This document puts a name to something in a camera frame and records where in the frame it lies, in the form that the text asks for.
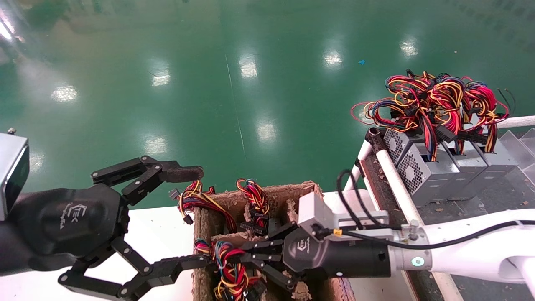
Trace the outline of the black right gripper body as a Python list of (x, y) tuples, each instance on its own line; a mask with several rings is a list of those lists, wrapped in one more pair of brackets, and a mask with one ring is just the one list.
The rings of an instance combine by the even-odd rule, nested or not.
[(298, 228), (283, 240), (283, 263), (307, 279), (389, 278), (388, 247), (369, 240), (317, 241)]

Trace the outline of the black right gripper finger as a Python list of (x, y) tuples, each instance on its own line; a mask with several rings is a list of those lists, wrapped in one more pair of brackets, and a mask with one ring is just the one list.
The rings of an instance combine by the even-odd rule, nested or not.
[(287, 223), (260, 240), (247, 241), (239, 247), (241, 255), (278, 255), (290, 250), (293, 236), (301, 229), (295, 222)]
[(296, 273), (290, 272), (283, 264), (281, 255), (243, 253), (239, 255), (239, 263), (259, 270), (268, 280), (289, 292), (295, 290), (300, 280)]

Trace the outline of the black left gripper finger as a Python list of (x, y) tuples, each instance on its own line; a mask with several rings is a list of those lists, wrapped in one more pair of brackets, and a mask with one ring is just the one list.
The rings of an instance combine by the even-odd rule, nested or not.
[(136, 205), (164, 182), (184, 183), (202, 179), (202, 166), (181, 166), (177, 161), (158, 161), (142, 156), (92, 173), (93, 184), (113, 187), (131, 181), (122, 189), (129, 205)]
[[(125, 284), (90, 278), (86, 271), (117, 253), (130, 264), (137, 274)], [(175, 284), (181, 272), (201, 269), (209, 265), (204, 255), (165, 258), (150, 264), (136, 252), (124, 238), (117, 237), (98, 248), (92, 255), (78, 259), (63, 273), (58, 283), (73, 293), (80, 293), (110, 301), (138, 301), (151, 289)]]

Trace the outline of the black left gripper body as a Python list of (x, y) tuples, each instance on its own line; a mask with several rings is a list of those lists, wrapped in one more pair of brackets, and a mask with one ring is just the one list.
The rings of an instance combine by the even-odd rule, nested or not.
[(128, 222), (124, 198), (104, 184), (21, 194), (8, 214), (8, 271), (51, 272), (78, 260), (97, 267)]

